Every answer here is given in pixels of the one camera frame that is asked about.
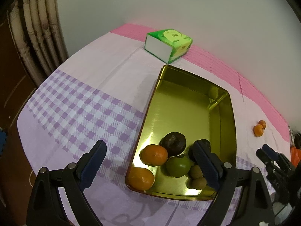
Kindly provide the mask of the white gloved hand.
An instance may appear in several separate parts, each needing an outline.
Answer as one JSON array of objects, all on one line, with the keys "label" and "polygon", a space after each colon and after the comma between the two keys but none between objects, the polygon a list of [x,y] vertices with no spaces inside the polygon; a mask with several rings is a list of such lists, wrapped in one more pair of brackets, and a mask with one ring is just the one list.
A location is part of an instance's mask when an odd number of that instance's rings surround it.
[{"label": "white gloved hand", "polygon": [[274,212],[274,223],[275,225],[281,225],[293,212],[294,207],[289,203],[283,204],[280,202],[280,196],[277,192],[271,195],[272,209]]}]

